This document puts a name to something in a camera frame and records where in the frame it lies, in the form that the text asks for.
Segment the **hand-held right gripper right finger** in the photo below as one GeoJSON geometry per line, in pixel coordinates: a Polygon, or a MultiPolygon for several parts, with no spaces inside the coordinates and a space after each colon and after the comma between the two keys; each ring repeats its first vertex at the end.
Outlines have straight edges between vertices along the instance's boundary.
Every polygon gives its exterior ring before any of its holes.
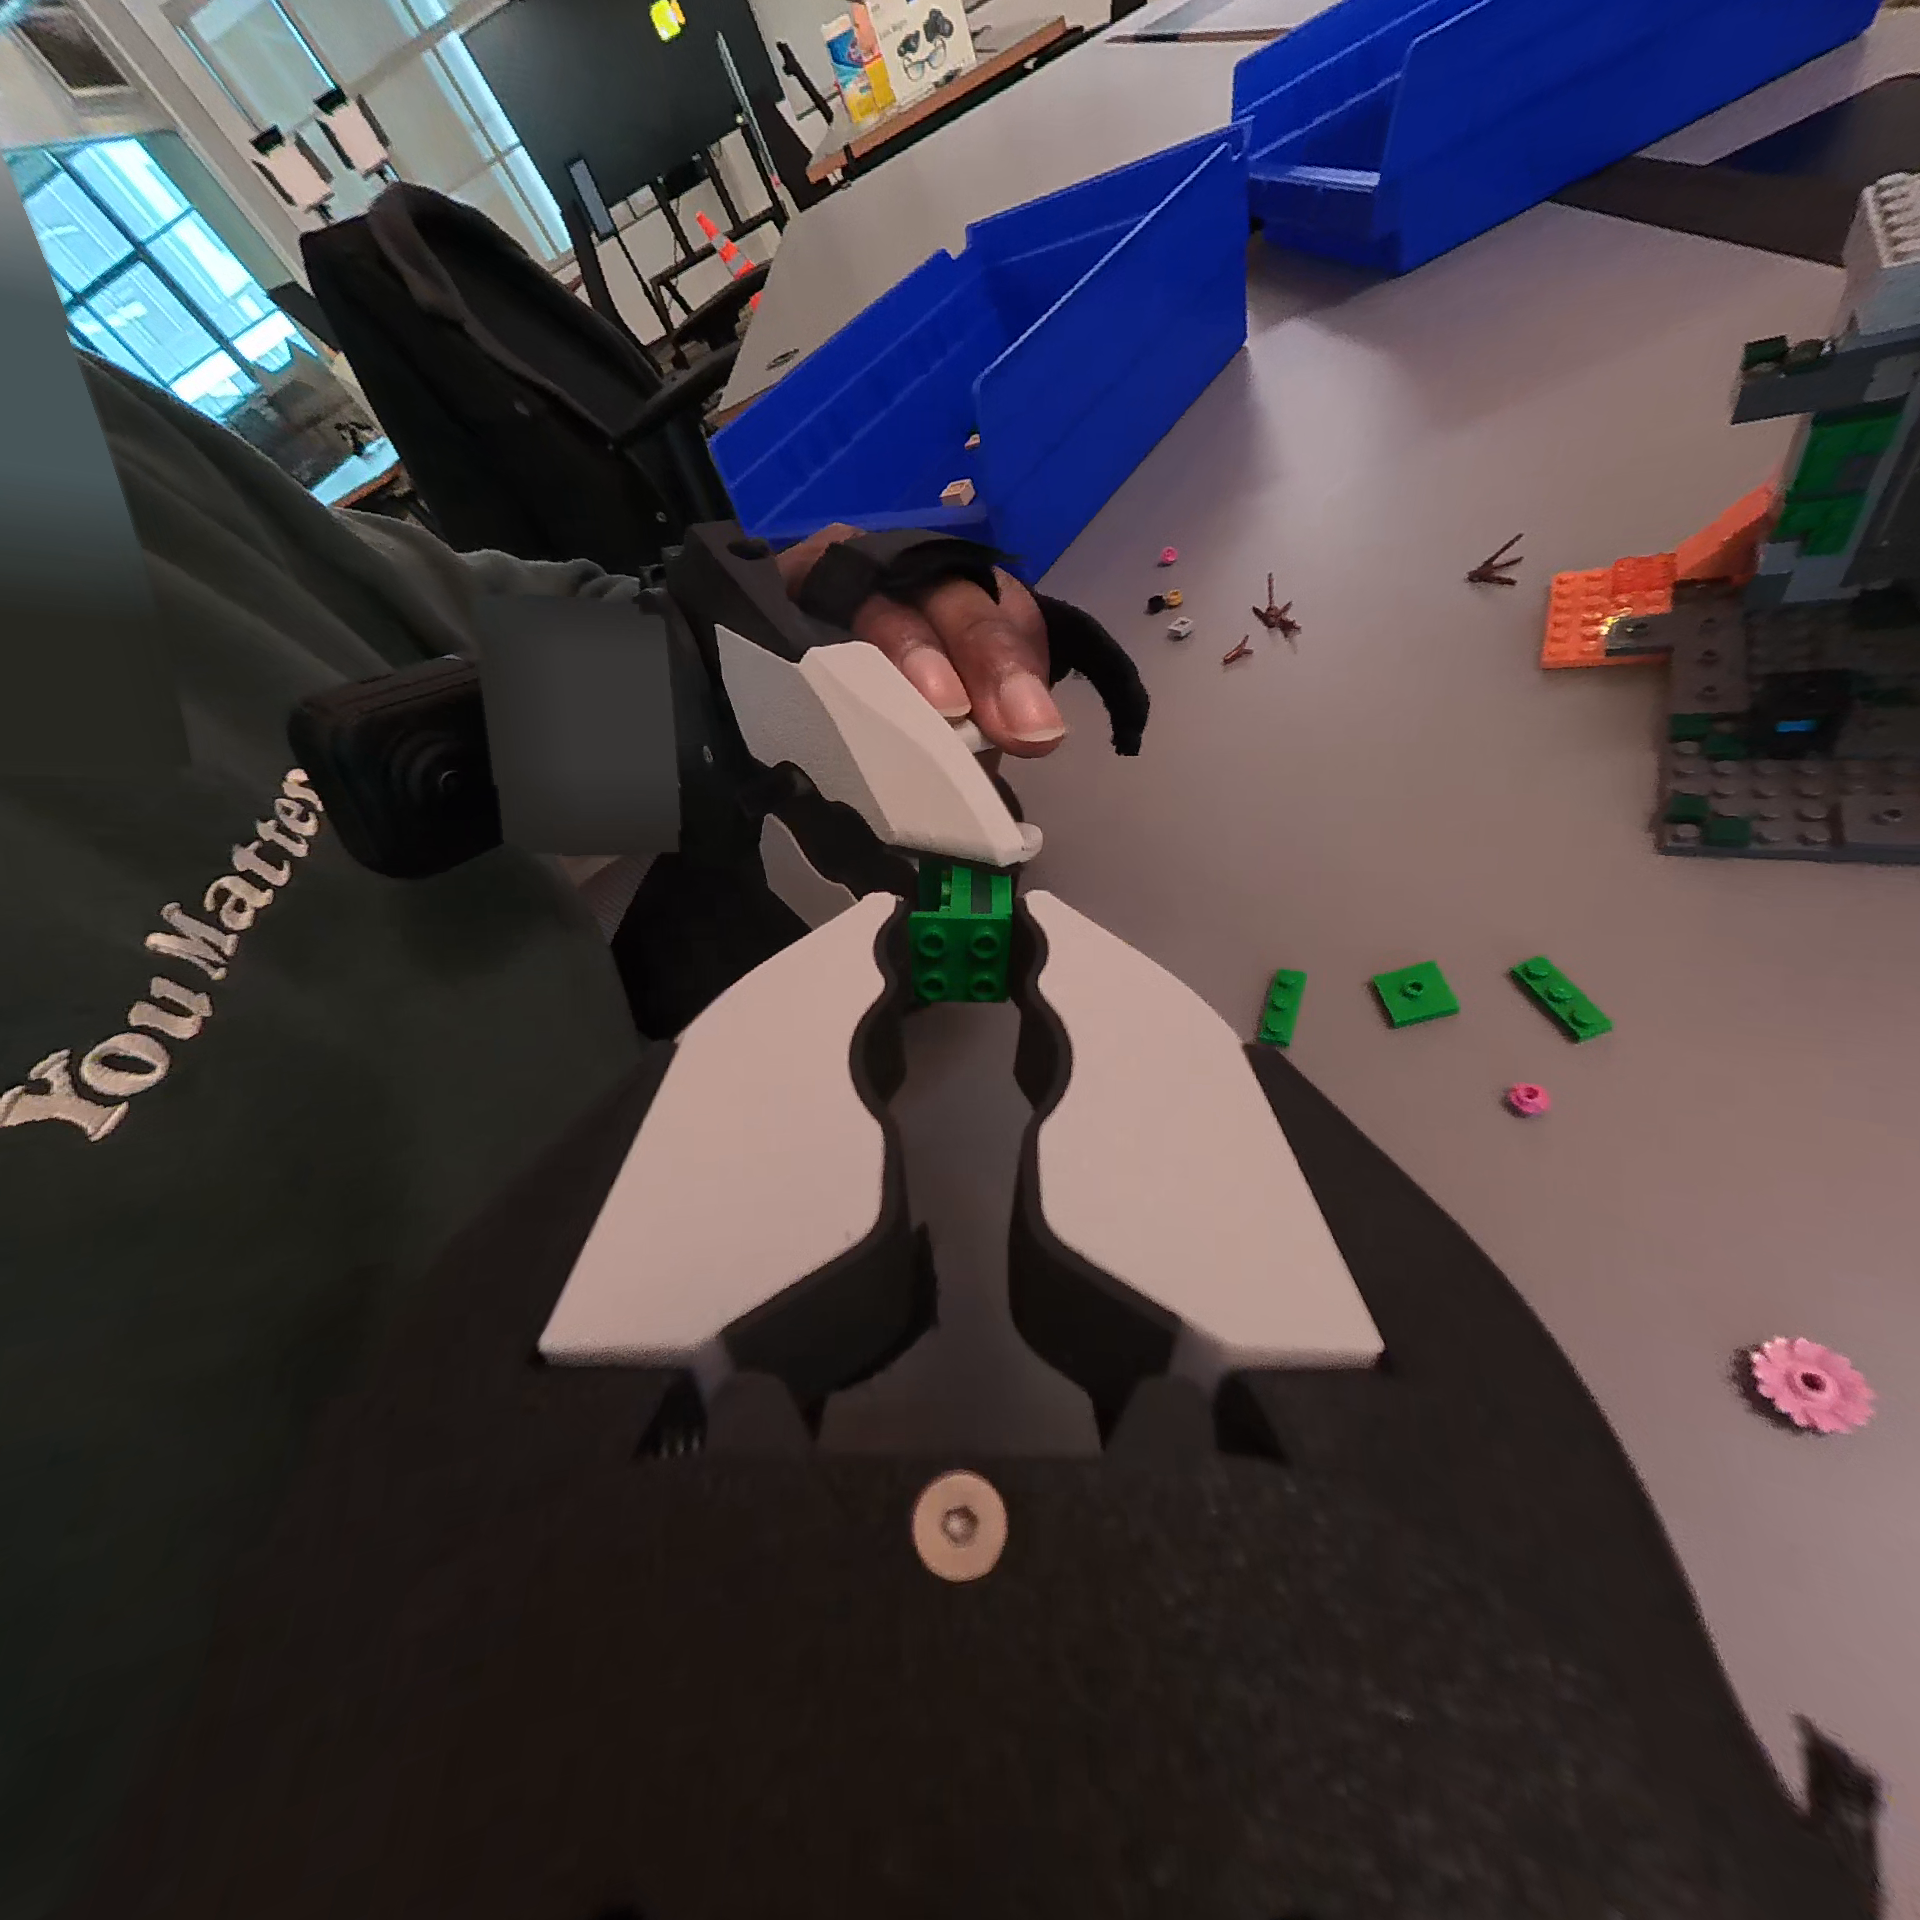
{"type": "Polygon", "coordinates": [[[1023,1342],[1102,1441],[1146,1382],[1369,1373],[1385,1338],[1261,1075],[1183,980],[1059,894],[1020,898],[1028,1103],[1009,1247],[1023,1342]]]}

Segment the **person's left forearm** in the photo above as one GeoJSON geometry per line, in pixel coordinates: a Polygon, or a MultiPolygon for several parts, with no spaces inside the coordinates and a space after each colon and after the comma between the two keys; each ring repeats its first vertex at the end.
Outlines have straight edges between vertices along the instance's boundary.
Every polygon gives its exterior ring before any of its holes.
{"type": "Polygon", "coordinates": [[[479,620],[502,603],[636,605],[647,584],[590,560],[527,560],[492,549],[461,551],[410,520],[328,508],[331,522],[371,560],[358,575],[422,660],[471,658],[479,620]]]}

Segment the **green brick assembly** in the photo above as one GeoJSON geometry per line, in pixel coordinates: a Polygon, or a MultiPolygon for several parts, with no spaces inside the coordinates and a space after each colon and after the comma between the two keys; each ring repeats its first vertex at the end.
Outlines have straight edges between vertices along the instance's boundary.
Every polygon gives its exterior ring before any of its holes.
{"type": "Polygon", "coordinates": [[[1010,994],[1015,870],[922,857],[908,916],[911,987],[921,1004],[995,1004],[1010,994]]]}

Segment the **black display screen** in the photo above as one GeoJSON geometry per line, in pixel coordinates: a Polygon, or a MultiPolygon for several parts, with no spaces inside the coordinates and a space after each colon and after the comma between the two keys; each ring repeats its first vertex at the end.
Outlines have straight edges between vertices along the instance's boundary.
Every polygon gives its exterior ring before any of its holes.
{"type": "Polygon", "coordinates": [[[553,195],[585,162],[607,199],[626,199],[716,146],[739,98],[784,87],[749,3],[513,3],[461,37],[553,195]]]}

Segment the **person's green sweatshirt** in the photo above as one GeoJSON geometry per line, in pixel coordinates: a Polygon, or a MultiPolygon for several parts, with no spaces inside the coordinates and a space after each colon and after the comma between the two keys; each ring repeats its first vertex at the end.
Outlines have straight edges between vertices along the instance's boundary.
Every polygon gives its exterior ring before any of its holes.
{"type": "Polygon", "coordinates": [[[418,649],[252,445],[90,352],[163,770],[5,780],[5,1917],[57,1917],[324,1412],[636,1067],[594,864],[389,881],[291,751],[418,649]]]}

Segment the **white printed box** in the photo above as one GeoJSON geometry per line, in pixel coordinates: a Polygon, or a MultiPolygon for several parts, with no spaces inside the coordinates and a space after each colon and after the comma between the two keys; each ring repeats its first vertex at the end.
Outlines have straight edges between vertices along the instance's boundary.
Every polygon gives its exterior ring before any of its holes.
{"type": "Polygon", "coordinates": [[[964,3],[869,3],[892,103],[918,105],[978,60],[964,3]]]}

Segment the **long green plate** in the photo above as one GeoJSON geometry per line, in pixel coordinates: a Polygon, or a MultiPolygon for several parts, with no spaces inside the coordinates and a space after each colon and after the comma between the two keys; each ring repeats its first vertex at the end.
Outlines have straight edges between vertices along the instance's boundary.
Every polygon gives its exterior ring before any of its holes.
{"type": "Polygon", "coordinates": [[[1592,996],[1545,954],[1512,965],[1507,977],[1570,1045],[1594,1042],[1617,1029],[1592,996]]]}

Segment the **black screen stand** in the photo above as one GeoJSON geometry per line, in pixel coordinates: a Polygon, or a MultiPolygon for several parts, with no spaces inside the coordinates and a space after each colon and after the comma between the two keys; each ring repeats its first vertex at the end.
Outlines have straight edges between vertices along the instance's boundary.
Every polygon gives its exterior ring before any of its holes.
{"type": "Polygon", "coordinates": [[[693,326],[734,281],[709,251],[696,212],[731,232],[756,269],[771,262],[793,217],[778,181],[739,139],[694,152],[625,199],[585,156],[565,164],[562,181],[571,288],[645,343],[693,326]]]}

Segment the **toy brick building model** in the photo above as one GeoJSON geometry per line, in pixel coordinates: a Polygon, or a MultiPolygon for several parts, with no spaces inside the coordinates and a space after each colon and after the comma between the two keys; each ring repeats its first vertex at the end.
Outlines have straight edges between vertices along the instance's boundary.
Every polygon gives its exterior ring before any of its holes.
{"type": "Polygon", "coordinates": [[[1747,343],[1736,425],[1795,427],[1671,553],[1561,573],[1541,667],[1661,664],[1659,852],[1918,861],[1918,183],[1862,186],[1825,337],[1747,343]]]}

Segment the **pink flower piece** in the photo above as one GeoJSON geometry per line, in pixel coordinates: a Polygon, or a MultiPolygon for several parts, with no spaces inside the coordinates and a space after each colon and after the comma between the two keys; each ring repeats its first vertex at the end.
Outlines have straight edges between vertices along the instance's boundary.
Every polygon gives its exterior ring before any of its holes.
{"type": "Polygon", "coordinates": [[[1876,1392],[1862,1373],[1812,1338],[1764,1341],[1747,1355],[1742,1369],[1754,1404],[1799,1432],[1844,1437],[1874,1420],[1876,1392]]]}

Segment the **black office chair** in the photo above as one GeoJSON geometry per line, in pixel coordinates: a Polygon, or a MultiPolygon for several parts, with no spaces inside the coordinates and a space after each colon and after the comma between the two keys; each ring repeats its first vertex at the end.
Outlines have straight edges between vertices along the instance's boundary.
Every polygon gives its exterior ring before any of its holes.
{"type": "Polygon", "coordinates": [[[635,575],[736,518],[707,403],[732,354],[664,370],[487,212],[389,186],[301,236],[312,298],[444,541],[635,575]]]}

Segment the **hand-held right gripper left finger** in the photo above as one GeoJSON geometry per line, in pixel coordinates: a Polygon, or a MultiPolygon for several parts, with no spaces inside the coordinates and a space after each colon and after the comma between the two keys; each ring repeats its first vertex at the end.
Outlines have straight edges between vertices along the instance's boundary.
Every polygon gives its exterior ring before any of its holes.
{"type": "Polygon", "coordinates": [[[870,892],[744,975],[672,1042],[541,1331],[573,1373],[654,1373],[702,1417],[771,1381],[828,1407],[938,1323],[892,1114],[908,907],[870,892]]]}

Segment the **office window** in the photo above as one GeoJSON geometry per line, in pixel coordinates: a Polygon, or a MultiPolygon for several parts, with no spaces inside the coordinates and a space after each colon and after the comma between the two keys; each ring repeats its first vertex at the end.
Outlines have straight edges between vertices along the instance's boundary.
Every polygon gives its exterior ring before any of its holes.
{"type": "Polygon", "coordinates": [[[282,273],[176,133],[14,148],[12,183],[71,341],[316,488],[377,447],[282,273]]]}

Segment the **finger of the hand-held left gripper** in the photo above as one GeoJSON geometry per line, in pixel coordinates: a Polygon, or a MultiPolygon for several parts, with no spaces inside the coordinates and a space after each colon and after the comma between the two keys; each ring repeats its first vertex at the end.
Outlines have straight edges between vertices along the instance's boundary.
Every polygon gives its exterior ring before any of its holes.
{"type": "Polygon", "coordinates": [[[962,727],[874,646],[851,638],[786,660],[718,624],[716,657],[751,757],[797,769],[882,844],[989,868],[1041,854],[1043,830],[1015,818],[962,727]]]}

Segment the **colourful printed box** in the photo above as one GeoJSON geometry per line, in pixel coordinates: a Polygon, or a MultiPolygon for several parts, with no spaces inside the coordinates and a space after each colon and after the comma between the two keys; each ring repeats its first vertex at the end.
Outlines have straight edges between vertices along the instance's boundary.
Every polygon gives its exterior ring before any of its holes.
{"type": "Polygon", "coordinates": [[[820,24],[820,38],[854,133],[870,128],[898,107],[870,5],[843,5],[820,24]]]}

